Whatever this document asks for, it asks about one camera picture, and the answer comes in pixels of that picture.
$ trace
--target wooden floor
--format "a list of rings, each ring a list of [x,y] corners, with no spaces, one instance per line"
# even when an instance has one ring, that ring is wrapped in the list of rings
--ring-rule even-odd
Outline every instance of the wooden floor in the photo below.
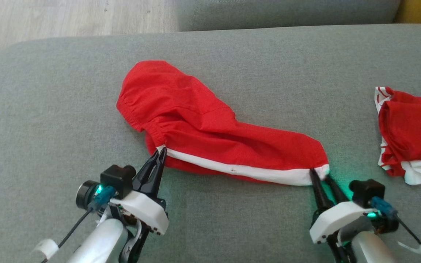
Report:
[[[174,1],[0,0],[0,50],[48,37],[177,31]]]

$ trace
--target white stripe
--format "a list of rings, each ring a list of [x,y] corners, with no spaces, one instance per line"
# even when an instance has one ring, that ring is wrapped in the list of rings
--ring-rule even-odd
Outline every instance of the white stripe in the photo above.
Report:
[[[379,166],[382,166],[384,163],[383,163],[383,161],[381,160],[382,159],[382,157],[383,157],[383,153],[384,153],[384,151],[386,151],[386,149],[385,148],[380,148],[381,149],[381,153],[379,154],[379,161],[378,161],[378,165]]]
[[[381,94],[381,92],[379,92],[380,89],[384,94],[388,95],[387,97],[384,97],[383,94]],[[383,103],[391,100],[391,95],[389,95],[389,93],[386,92],[386,87],[376,87],[375,88],[375,105],[376,105],[376,110],[378,111],[379,114],[379,110],[381,110],[381,107],[383,106]]]
[[[161,145],[157,147],[157,149],[162,150],[164,147],[165,145]],[[187,163],[195,164],[202,168],[207,168],[230,175],[246,176],[256,180],[271,183],[281,183],[288,185],[311,185],[309,169],[273,170],[246,165],[226,164],[194,155],[189,155],[187,153],[181,153],[170,148],[167,148],[167,156],[185,161]],[[324,177],[329,173],[329,164],[317,167],[315,170],[320,176],[321,180],[323,180]]]

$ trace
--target gray cushion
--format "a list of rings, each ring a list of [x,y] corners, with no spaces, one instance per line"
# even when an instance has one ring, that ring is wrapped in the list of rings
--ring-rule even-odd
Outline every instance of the gray cushion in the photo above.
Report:
[[[180,31],[391,23],[400,0],[179,0]]]
[[[140,167],[144,135],[115,109],[126,73],[167,60],[206,84],[239,121],[294,130],[324,145],[346,188],[373,178],[421,238],[421,185],[377,165],[376,85],[421,96],[421,25],[269,28],[19,43],[0,53],[0,262],[39,262],[83,211],[77,187],[112,164]],[[170,227],[142,262],[331,262],[309,236],[311,187],[257,184],[165,169]],[[95,227],[87,217],[50,262],[65,262]],[[421,256],[400,228],[383,235],[401,262]]]

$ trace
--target red and white fabric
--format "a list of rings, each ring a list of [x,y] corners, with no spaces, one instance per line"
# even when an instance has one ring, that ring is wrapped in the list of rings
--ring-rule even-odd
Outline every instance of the red and white fabric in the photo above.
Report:
[[[322,178],[329,172],[319,141],[237,121],[202,82],[165,61],[135,65],[117,108],[134,129],[145,130],[150,153],[167,148],[168,167],[289,185],[311,185],[310,168]]]
[[[421,184],[421,97],[376,87],[381,154],[378,165],[406,183]]]

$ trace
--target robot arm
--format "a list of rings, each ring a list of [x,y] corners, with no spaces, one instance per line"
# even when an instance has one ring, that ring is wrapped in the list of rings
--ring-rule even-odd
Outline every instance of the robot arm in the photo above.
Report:
[[[100,175],[99,183],[86,181],[79,187],[76,204],[87,212],[76,226],[88,213],[101,218],[69,263],[136,263],[149,233],[165,234],[166,202],[157,194],[166,156],[166,148],[156,151],[137,174],[132,166],[112,165]],[[36,249],[47,255],[47,262],[63,243],[45,240]]]
[[[399,223],[403,224],[397,211],[383,200],[385,186],[372,179],[354,180],[349,184],[354,193],[349,201],[328,175],[326,183],[335,205],[324,192],[316,171],[311,170],[310,175],[318,207],[310,228],[313,243],[327,243],[336,263],[396,263],[378,236],[396,231]]]

